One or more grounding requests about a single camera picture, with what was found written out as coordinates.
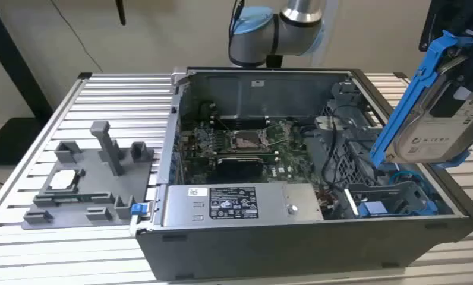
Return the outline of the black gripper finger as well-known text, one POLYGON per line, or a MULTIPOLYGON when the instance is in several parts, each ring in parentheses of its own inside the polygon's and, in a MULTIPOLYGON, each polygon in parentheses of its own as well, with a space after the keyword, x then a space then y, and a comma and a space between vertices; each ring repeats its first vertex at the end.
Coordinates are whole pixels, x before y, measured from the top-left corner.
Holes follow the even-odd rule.
POLYGON ((430 115, 435 118, 451 118, 470 93, 471 91, 466 87, 455 84, 448 85, 430 110, 430 115))

